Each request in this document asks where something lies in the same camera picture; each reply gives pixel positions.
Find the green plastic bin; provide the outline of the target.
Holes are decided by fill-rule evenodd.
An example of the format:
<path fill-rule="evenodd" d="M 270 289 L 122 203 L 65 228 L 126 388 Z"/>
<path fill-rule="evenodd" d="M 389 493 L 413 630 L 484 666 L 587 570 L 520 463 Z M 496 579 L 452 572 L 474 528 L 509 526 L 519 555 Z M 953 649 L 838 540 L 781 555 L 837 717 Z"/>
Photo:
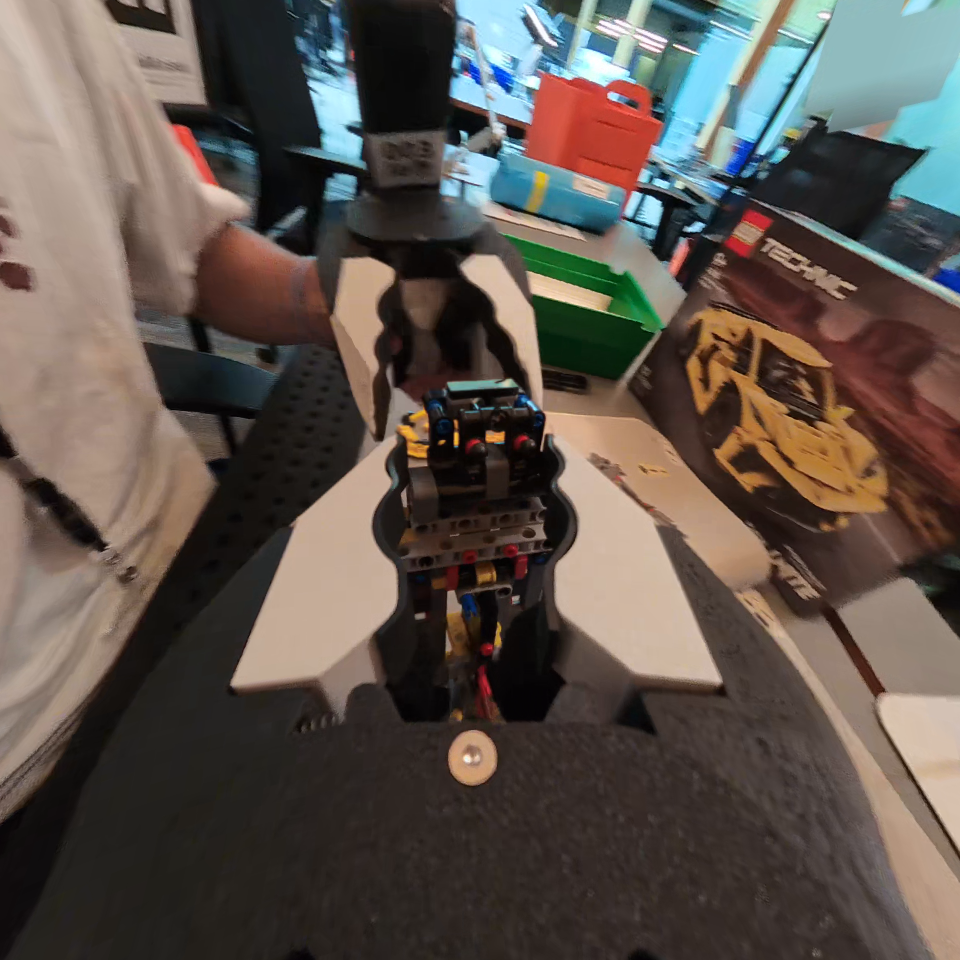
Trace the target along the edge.
<path fill-rule="evenodd" d="M 527 275 L 542 274 L 612 296 L 602 313 L 531 294 L 543 366 L 617 380 L 665 329 L 629 271 L 512 234 L 507 238 L 519 251 Z"/>

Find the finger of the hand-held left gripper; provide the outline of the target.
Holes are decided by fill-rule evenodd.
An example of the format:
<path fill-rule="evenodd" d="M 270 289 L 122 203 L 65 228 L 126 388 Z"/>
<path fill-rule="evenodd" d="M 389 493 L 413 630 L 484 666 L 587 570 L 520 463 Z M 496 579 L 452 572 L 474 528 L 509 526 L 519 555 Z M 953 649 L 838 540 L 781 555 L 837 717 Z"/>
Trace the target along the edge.
<path fill-rule="evenodd" d="M 395 271 L 372 257 L 342 259 L 331 327 L 351 394 L 370 435 L 387 432 L 393 385 L 392 336 L 380 314 Z"/>
<path fill-rule="evenodd" d="M 538 405 L 545 389 L 542 357 L 532 303 L 507 265 L 495 255 L 471 255 L 462 261 L 463 276 L 489 300 L 492 319 L 486 349 L 503 374 L 520 384 Z"/>

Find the black office chair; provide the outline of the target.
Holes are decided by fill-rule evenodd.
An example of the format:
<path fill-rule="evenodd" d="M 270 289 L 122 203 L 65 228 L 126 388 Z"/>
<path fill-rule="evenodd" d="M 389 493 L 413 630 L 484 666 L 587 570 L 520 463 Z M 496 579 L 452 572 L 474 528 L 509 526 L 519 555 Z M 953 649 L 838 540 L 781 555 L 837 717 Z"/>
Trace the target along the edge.
<path fill-rule="evenodd" d="M 368 177 L 366 163 L 322 146 L 286 144 L 258 123 L 251 136 L 259 174 L 254 230 L 290 253 L 313 255 L 328 181 L 347 176 L 360 188 Z"/>

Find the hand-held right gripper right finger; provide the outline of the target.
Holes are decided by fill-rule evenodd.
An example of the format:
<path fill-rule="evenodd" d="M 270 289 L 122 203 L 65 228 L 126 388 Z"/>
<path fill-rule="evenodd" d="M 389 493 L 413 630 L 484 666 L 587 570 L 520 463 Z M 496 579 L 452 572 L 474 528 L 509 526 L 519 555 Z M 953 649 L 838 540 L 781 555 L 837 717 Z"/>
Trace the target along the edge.
<path fill-rule="evenodd" d="M 637 693 L 714 696 L 724 681 L 654 520 L 564 438 L 548 435 L 544 603 L 554 667 L 602 714 Z"/>

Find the black monitor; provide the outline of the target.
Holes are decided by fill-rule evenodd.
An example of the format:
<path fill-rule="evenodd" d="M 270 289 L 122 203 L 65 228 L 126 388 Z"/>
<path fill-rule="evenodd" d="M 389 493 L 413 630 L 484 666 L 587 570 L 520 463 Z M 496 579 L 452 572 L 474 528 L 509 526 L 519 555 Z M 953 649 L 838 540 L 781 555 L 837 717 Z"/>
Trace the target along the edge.
<path fill-rule="evenodd" d="M 815 127 L 756 183 L 750 198 L 857 241 L 881 215 L 895 184 L 927 153 Z"/>

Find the white paper stack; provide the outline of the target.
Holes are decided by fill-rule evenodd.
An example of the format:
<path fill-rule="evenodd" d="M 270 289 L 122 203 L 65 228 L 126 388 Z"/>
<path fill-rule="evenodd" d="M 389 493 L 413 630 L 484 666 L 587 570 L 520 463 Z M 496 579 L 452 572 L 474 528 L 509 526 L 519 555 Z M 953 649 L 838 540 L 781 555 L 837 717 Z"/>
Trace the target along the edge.
<path fill-rule="evenodd" d="M 528 272 L 527 279 L 533 296 L 568 306 L 605 313 L 609 310 L 613 300 L 613 297 L 609 294 L 593 291 L 541 273 Z"/>

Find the lego instruction booklet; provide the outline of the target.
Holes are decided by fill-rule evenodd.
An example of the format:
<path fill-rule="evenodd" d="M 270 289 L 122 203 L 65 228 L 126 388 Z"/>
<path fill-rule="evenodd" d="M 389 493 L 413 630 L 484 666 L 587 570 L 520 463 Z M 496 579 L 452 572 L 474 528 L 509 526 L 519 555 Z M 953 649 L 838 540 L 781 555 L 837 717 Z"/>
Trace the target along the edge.
<path fill-rule="evenodd" d="M 548 426 L 585 458 L 616 465 L 629 489 L 735 593 L 766 583 L 771 560 L 760 537 L 694 474 L 674 446 L 635 417 L 548 414 Z"/>

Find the black and white marker sign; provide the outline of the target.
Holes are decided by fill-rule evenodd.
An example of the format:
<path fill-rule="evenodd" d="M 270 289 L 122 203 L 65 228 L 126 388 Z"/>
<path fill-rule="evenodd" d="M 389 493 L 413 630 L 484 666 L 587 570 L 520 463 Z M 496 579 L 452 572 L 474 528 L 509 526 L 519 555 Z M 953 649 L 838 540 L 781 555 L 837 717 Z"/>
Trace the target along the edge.
<path fill-rule="evenodd" d="M 201 49 L 191 1 L 105 1 L 154 100 L 207 107 Z"/>

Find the grey lego chassis assembly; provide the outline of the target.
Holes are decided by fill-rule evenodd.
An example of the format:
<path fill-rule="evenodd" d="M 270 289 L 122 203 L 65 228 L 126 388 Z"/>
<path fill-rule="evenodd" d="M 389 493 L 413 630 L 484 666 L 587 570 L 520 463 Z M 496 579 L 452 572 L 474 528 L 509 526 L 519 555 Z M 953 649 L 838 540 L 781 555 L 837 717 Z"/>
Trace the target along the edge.
<path fill-rule="evenodd" d="M 436 459 L 395 433 L 409 473 L 397 552 L 417 643 L 390 693 L 407 721 L 501 723 L 508 670 L 543 671 L 537 662 L 547 642 L 522 635 L 536 629 L 528 610 L 543 600 L 553 550 L 545 534 L 546 429 L 533 456 L 509 458 L 494 447 L 477 460 Z"/>

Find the orange red felt item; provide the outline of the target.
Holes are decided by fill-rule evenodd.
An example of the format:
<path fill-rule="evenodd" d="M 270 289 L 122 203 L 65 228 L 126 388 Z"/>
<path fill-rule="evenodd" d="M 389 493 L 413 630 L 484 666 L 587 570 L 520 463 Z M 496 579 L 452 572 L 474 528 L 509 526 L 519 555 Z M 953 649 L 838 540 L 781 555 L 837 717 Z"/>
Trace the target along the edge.
<path fill-rule="evenodd" d="M 181 124 L 171 124 L 170 127 L 176 141 L 189 158 L 198 178 L 205 185 L 219 186 L 218 180 L 191 129 Z"/>

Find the dark lego set box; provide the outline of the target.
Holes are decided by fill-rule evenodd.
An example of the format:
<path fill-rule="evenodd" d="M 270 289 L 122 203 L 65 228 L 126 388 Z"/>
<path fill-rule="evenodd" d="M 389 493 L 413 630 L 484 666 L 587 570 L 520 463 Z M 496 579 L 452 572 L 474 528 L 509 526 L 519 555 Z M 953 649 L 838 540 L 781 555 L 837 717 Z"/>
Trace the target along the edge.
<path fill-rule="evenodd" d="M 797 612 L 958 570 L 958 295 L 752 200 L 630 382 Z"/>

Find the red felt bag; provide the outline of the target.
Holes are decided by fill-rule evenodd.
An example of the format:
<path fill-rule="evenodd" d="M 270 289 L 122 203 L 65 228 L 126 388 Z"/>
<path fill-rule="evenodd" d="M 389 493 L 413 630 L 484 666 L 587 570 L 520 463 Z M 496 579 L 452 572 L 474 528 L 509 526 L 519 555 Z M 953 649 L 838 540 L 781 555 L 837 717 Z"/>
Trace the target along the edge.
<path fill-rule="evenodd" d="M 630 194 L 662 131 L 650 92 L 637 83 L 541 74 L 524 154 Z"/>

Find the person's left forearm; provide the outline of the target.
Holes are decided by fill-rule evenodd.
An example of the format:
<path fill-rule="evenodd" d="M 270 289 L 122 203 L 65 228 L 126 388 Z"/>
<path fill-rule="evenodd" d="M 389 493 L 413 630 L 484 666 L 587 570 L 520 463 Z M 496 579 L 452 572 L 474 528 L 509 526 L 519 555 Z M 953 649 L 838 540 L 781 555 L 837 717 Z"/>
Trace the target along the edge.
<path fill-rule="evenodd" d="M 300 258 L 315 258 L 311 284 L 313 337 L 301 342 L 291 324 L 289 282 Z M 262 346 L 335 348 L 330 306 L 317 258 L 299 256 L 236 223 L 209 240 L 199 258 L 194 315 L 229 336 Z"/>

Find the blue plastic roll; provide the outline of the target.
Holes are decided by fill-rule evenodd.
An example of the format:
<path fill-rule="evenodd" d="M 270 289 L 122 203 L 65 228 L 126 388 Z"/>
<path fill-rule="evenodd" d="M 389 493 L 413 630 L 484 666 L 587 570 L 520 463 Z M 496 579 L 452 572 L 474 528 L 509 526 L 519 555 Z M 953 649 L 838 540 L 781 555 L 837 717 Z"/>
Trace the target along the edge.
<path fill-rule="evenodd" d="M 605 234 L 629 201 L 622 187 L 516 152 L 500 154 L 488 196 L 503 208 L 588 234 Z"/>

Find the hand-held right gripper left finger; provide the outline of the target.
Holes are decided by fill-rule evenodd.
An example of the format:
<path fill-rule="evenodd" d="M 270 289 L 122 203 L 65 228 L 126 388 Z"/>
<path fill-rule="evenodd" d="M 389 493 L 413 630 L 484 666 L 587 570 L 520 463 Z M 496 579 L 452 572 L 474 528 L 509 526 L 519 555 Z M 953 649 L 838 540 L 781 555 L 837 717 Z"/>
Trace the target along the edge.
<path fill-rule="evenodd" d="M 401 438 L 378 445 L 293 524 L 230 681 L 310 690 L 343 714 L 354 689 L 412 661 L 412 594 L 398 552 L 409 481 Z"/>

